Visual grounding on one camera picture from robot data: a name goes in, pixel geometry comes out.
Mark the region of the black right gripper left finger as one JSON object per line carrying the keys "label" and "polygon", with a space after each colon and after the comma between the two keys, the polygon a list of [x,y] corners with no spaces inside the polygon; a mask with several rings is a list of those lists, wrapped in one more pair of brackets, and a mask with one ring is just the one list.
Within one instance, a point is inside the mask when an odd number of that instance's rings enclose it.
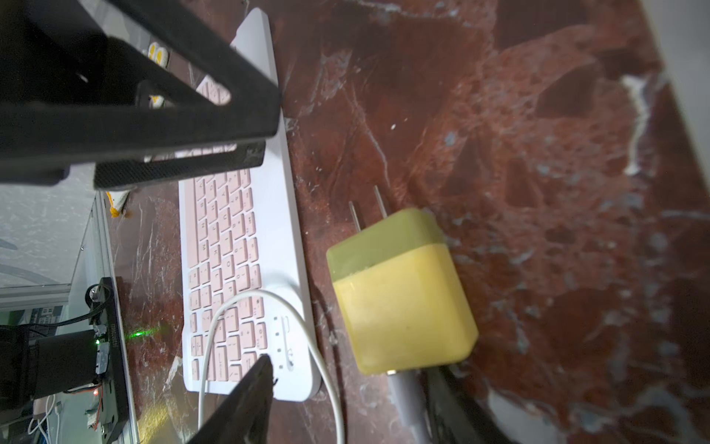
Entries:
{"label": "black right gripper left finger", "polygon": [[189,443],[266,443],[274,399],[273,376],[270,358],[260,357]]}

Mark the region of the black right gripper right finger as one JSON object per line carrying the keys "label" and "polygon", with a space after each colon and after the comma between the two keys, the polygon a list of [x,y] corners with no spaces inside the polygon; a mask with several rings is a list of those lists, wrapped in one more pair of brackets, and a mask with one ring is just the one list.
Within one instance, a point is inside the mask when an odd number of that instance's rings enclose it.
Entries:
{"label": "black right gripper right finger", "polygon": [[425,370],[434,443],[513,443],[444,366]]}

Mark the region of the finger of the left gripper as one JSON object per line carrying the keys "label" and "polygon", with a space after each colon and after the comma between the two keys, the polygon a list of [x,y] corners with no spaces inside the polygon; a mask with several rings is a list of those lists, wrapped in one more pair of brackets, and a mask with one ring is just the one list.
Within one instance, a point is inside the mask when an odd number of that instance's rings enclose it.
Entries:
{"label": "finger of the left gripper", "polygon": [[76,1],[1,5],[1,181],[56,185],[79,164],[197,157],[267,141],[277,85],[177,1],[116,7],[229,91],[217,105]]}
{"label": "finger of the left gripper", "polygon": [[243,169],[259,168],[264,163],[266,141],[237,144],[233,151],[197,157],[168,158],[152,162],[123,160],[97,163],[94,188],[100,191],[126,191],[162,182],[185,181]]}

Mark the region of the yellow charger plug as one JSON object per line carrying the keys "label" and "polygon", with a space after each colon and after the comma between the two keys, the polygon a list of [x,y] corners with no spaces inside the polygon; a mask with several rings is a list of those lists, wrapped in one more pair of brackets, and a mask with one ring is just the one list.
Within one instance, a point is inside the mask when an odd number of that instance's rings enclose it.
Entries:
{"label": "yellow charger plug", "polygon": [[327,250],[359,370],[377,375],[467,359],[479,329],[436,219],[419,208],[382,218]]}

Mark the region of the pink wireless keyboard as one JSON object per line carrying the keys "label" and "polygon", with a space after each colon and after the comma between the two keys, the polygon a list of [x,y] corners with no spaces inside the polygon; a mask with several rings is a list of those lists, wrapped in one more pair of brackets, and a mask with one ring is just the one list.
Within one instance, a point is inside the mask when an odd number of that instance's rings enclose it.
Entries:
{"label": "pink wireless keyboard", "polygon": [[261,356],[274,395],[301,403],[321,377],[300,325],[312,303],[284,129],[264,163],[179,183],[183,380],[229,394]]}

